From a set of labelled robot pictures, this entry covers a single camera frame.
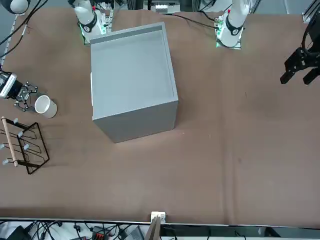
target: gray box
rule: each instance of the gray box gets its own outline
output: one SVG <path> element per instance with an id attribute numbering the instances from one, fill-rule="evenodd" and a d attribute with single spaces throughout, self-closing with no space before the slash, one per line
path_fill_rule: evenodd
<path id="1" fill-rule="evenodd" d="M 115 143 L 173 129 L 178 94 L 165 23 L 90 43 L 93 122 Z"/>

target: white cup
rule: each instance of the white cup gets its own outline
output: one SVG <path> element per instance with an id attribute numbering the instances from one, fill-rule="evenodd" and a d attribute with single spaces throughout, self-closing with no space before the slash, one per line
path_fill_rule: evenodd
<path id="1" fill-rule="evenodd" d="M 53 118 L 57 114 L 57 104 L 47 95 L 38 97 L 34 104 L 35 111 L 46 118 Z"/>

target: cable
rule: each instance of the cable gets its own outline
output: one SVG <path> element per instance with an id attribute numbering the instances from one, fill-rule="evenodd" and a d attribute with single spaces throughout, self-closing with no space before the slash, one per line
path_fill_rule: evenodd
<path id="1" fill-rule="evenodd" d="M 73 228 L 75 229 L 76 234 L 77 234 L 78 237 L 79 237 L 79 240 L 81 240 L 81 237 L 80 237 L 80 234 L 79 234 L 79 232 L 80 232 L 80 226 L 78 226 L 76 223 L 74 223 Z"/>
<path id="2" fill-rule="evenodd" d="M 15 50 L 15 48 L 20 44 L 20 42 L 22 41 L 22 38 L 24 37 L 24 34 L 25 34 L 25 31 L 28 27 L 28 23 L 31 19 L 31 17 L 40 9 L 42 8 L 46 3 L 48 2 L 48 0 L 44 1 L 37 9 L 33 8 L 31 13 L 28 15 L 28 17 L 26 18 L 26 22 L 25 22 L 25 25 L 24 25 L 24 29 L 23 29 L 23 32 L 21 34 L 21 37 L 20 39 L 18 40 L 18 42 L 14 45 L 14 47 L 12 47 L 9 51 L 7 51 L 6 53 L 4 53 L 3 55 L 0 56 L 0 59 L 2 59 L 4 56 L 8 55 L 9 53 L 11 53 L 13 50 Z M 0 45 L 6 41 L 9 37 L 6 37 L 5 40 L 3 40 Z"/>
<path id="3" fill-rule="evenodd" d="M 236 230 L 234 230 L 234 235 L 236 236 L 236 237 L 242 237 L 242 238 L 244 238 L 244 240 L 247 240 L 247 238 L 246 238 L 246 236 L 245 235 L 240 235 Z"/>
<path id="4" fill-rule="evenodd" d="M 30 223 L 26 228 L 24 228 L 24 233 L 29 234 L 29 232 L 31 231 L 31 229 L 36 225 L 37 221 L 33 221 L 32 223 Z"/>
<path id="5" fill-rule="evenodd" d="M 120 235 L 122 233 L 124 233 L 130 226 L 131 226 L 131 224 L 126 226 L 124 229 L 120 229 L 120 227 L 119 227 L 119 232 L 118 232 L 117 236 L 113 240 L 116 240 L 116 239 L 122 240 L 122 238 L 120 238 Z"/>
<path id="6" fill-rule="evenodd" d="M 209 235 L 208 235 L 208 237 L 206 238 L 206 240 L 209 240 L 210 237 L 211 237 L 211 228 L 209 227 Z"/>
<path id="7" fill-rule="evenodd" d="M 199 24 L 199 25 L 202 25 L 202 26 L 205 26 L 205 27 L 208 27 L 208 28 L 212 28 L 212 29 L 219 30 L 219 28 L 218 28 L 217 26 L 207 25 L 207 24 L 204 24 L 204 23 L 202 23 L 202 22 L 195 21 L 195 20 L 192 20 L 192 19 L 190 19 L 190 18 L 187 18 L 187 17 L 185 17 L 185 16 L 174 15 L 174 14 L 172 14 L 172 16 L 179 17 L 179 18 L 182 18 L 182 19 L 191 21 L 191 22 L 194 22 L 194 23 L 196 23 L 196 24 Z"/>
<path id="8" fill-rule="evenodd" d="M 232 3 L 223 12 L 227 11 L 231 6 L 232 6 Z"/>
<path id="9" fill-rule="evenodd" d="M 151 10 L 151 5 L 152 5 L 152 0 L 148 0 L 147 8 L 148 8 L 149 11 Z"/>
<path id="10" fill-rule="evenodd" d="M 102 228 L 103 228 L 103 239 L 105 238 L 106 236 L 106 230 L 105 230 L 105 224 L 102 223 Z"/>
<path id="11" fill-rule="evenodd" d="M 176 235 L 176 230 L 172 227 L 168 227 L 168 226 L 163 226 L 162 228 L 164 229 L 169 229 L 170 231 L 172 231 L 174 238 L 171 238 L 170 240 L 178 240 L 177 235 Z"/>
<path id="12" fill-rule="evenodd" d="M 102 10 L 105 10 L 105 9 L 101 6 L 101 4 L 100 4 L 99 2 L 95 2 L 95 4 L 98 4 L 99 7 L 100 7 Z"/>
<path id="13" fill-rule="evenodd" d="M 216 21 L 216 18 L 211 18 L 211 17 L 209 17 L 204 11 L 200 10 L 199 12 L 202 13 L 202 14 L 204 14 L 207 19 L 209 19 L 209 20 L 211 20 L 211 21 Z"/>
<path id="14" fill-rule="evenodd" d="M 36 10 L 36 8 L 38 7 L 38 5 L 40 4 L 41 0 L 39 0 L 36 5 L 34 6 L 34 8 L 31 10 L 31 12 L 29 13 L 29 15 L 23 20 L 23 22 L 12 32 L 10 33 L 4 40 L 2 40 L 2 42 L 0 42 L 0 45 L 2 45 L 3 43 L 5 43 L 10 37 L 12 37 L 27 21 L 29 22 L 30 18 L 32 17 L 32 15 L 34 14 L 34 11 Z"/>
<path id="15" fill-rule="evenodd" d="M 50 228 L 52 225 L 54 225 L 54 224 L 56 224 L 58 221 L 53 221 L 53 222 L 51 222 L 49 225 L 48 225 L 48 227 Z M 37 237 L 38 237 L 38 239 L 40 239 L 40 237 L 39 237 L 39 230 L 41 229 L 41 228 L 43 228 L 43 226 L 40 226 L 40 222 L 39 222 L 39 224 L 38 224 L 38 226 L 37 226 L 37 230 L 35 231 L 35 233 L 33 234 L 33 236 L 31 237 L 31 240 L 33 240 L 34 238 L 35 238 L 35 236 L 37 235 Z"/>
<path id="16" fill-rule="evenodd" d="M 93 229 L 94 229 L 93 227 L 89 227 L 89 226 L 88 226 L 88 224 L 87 224 L 86 222 L 85 222 L 84 224 L 85 224 L 85 226 L 90 230 L 90 232 L 92 232 L 92 231 L 93 231 Z"/>
<path id="17" fill-rule="evenodd" d="M 44 227 L 46 233 L 48 233 L 50 235 L 51 240 L 55 240 L 55 238 L 51 235 L 51 232 L 50 232 L 51 225 L 49 226 L 49 223 L 47 223 L 47 222 L 43 223 L 42 222 L 42 226 Z"/>
<path id="18" fill-rule="evenodd" d="M 13 48 L 11 48 L 9 51 L 7 51 L 6 53 L 2 54 L 0 56 L 0 59 L 2 59 L 4 56 L 7 56 L 9 53 L 11 53 L 13 50 L 15 50 L 15 48 L 19 45 L 19 43 L 21 42 L 22 38 L 24 37 L 24 35 L 21 35 L 19 41 L 14 45 Z"/>
<path id="19" fill-rule="evenodd" d="M 112 226 L 108 226 L 108 227 L 106 227 L 106 228 L 104 228 L 104 229 L 101 229 L 101 230 L 97 231 L 96 234 L 99 234 L 100 232 L 102 232 L 102 231 L 104 231 L 104 230 L 108 230 L 108 233 L 110 233 L 110 232 L 111 232 L 114 228 L 116 228 L 116 227 L 118 227 L 118 224 L 112 225 Z M 117 231 L 117 228 L 115 229 L 114 234 L 113 234 L 113 235 L 110 235 L 110 237 L 113 237 L 113 236 L 116 234 L 116 231 Z"/>
<path id="20" fill-rule="evenodd" d="M 208 7 L 211 3 L 213 3 L 213 4 L 212 4 L 212 6 L 213 6 L 213 5 L 216 3 L 216 1 L 217 1 L 217 0 L 211 0 L 207 5 L 205 5 L 203 8 L 201 8 L 201 10 L 200 10 L 199 12 L 203 11 L 204 9 L 206 9 L 206 7 Z"/>
<path id="21" fill-rule="evenodd" d="M 309 49 L 309 47 L 310 47 L 310 45 L 311 45 L 312 43 L 313 43 L 313 42 L 311 41 L 311 42 L 309 43 L 309 45 L 306 47 L 307 50 Z"/>
<path id="22" fill-rule="evenodd" d="M 114 236 L 116 235 L 117 227 L 119 227 L 119 226 L 118 226 L 118 225 L 115 225 L 113 228 L 110 229 L 109 233 L 111 233 L 111 231 L 115 228 L 114 234 L 109 234 L 110 237 L 114 237 Z"/>
<path id="23" fill-rule="evenodd" d="M 319 10 L 320 10 L 320 6 L 317 8 L 317 10 L 315 11 L 316 13 L 312 16 L 308 26 L 306 26 L 305 28 L 305 31 L 303 33 L 303 37 L 302 37 L 302 43 L 301 43 L 301 48 L 302 50 L 307 54 L 309 55 L 310 57 L 316 57 L 320 54 L 320 52 L 310 52 L 306 49 L 306 38 L 307 38 L 307 35 L 309 33 L 309 30 L 311 28 L 311 26 L 314 24 L 315 20 L 316 20 L 316 17 L 317 15 L 319 14 Z"/>

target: brown tablecloth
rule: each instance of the brown tablecloth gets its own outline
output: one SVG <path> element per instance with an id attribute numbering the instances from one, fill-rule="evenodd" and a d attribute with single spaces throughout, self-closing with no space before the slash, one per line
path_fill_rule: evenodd
<path id="1" fill-rule="evenodd" d="M 212 29 L 146 10 L 116 12 L 113 29 L 161 21 L 179 96 L 176 128 L 114 144 L 92 122 L 90 47 L 73 10 L 32 17 L 4 70 L 46 89 L 58 114 L 22 113 L 10 100 L 0 109 L 39 122 L 51 160 L 33 175 L 0 167 L 0 215 L 148 221 L 165 211 L 169 222 L 319 226 L 320 82 L 305 86 L 299 73 L 280 84 L 301 43 L 301 16 L 249 15 L 242 50 L 216 48 Z"/>

